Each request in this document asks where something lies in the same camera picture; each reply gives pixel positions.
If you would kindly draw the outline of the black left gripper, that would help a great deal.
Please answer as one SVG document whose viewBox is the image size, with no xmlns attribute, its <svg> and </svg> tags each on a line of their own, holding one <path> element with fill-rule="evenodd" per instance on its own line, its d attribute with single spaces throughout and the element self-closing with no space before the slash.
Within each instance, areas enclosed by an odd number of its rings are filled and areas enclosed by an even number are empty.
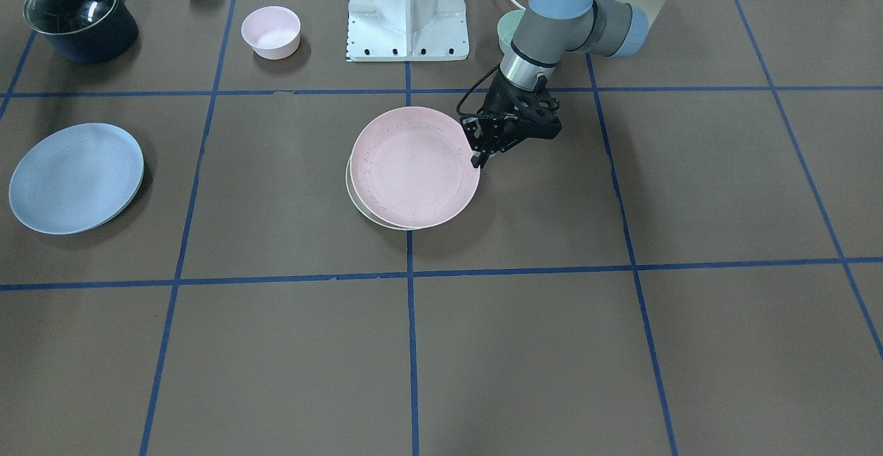
<svg viewBox="0 0 883 456">
<path fill-rule="evenodd" d="M 482 107 L 461 113 L 461 126 L 472 148 L 472 166 L 485 167 L 497 153 L 506 152 L 530 138 L 528 123 L 518 113 L 510 96 L 512 86 L 495 77 L 484 97 Z"/>
</svg>

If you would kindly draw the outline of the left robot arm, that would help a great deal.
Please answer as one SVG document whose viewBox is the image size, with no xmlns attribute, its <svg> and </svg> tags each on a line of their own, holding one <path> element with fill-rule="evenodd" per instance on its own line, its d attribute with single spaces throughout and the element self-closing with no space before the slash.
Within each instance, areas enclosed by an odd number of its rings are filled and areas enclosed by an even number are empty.
<svg viewBox="0 0 883 456">
<path fill-rule="evenodd" d="M 459 120 L 472 148 L 472 166 L 527 139 L 554 139 L 562 124 L 548 82 L 568 54 L 631 58 L 642 50 L 658 16 L 647 0 L 526 0 L 517 22 L 499 42 L 501 61 L 484 76 L 488 94 Z"/>
</svg>

